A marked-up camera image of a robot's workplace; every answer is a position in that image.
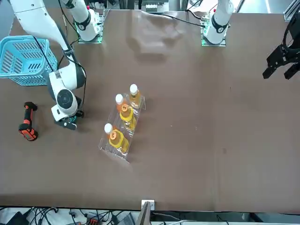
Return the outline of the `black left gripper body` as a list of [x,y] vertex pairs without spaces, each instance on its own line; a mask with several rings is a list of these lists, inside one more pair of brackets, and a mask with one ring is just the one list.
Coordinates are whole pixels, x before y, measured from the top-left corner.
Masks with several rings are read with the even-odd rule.
[[285,63],[299,63],[300,62],[300,43],[293,41],[292,44],[285,48]]

